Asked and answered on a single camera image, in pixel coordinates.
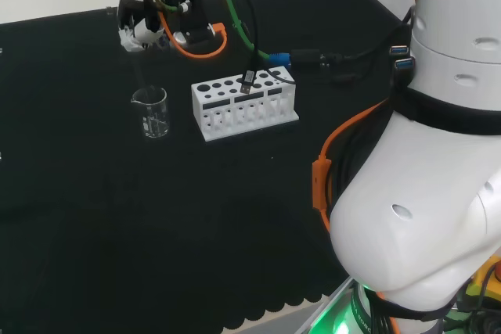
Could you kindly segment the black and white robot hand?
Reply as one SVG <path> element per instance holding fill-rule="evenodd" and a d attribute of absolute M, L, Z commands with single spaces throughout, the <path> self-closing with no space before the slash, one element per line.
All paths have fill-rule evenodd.
<path fill-rule="evenodd" d="M 119 0 L 118 35 L 127 52 L 141 52 L 164 34 L 157 9 L 148 0 Z"/>

